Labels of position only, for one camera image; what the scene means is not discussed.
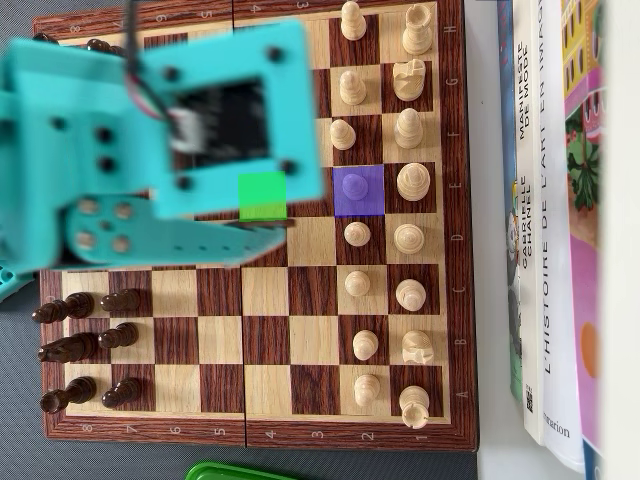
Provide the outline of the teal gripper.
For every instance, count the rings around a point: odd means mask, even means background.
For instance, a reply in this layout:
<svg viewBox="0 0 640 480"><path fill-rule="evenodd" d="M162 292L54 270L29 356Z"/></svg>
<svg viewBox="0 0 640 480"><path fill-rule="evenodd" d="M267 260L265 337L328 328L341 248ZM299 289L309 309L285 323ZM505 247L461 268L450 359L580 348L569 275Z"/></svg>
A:
<svg viewBox="0 0 640 480"><path fill-rule="evenodd" d="M313 74L297 20L148 50L179 137L148 175L159 217L250 209L324 193Z"/></svg>

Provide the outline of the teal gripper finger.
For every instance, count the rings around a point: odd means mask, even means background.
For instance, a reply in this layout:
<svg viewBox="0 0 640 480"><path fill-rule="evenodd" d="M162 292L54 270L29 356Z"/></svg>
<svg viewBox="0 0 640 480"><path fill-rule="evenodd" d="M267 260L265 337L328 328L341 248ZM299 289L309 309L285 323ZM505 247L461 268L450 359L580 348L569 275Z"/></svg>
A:
<svg viewBox="0 0 640 480"><path fill-rule="evenodd" d="M161 219L152 201L134 195L83 198L64 214L74 266L238 266L278 248L289 219L203 222Z"/></svg>

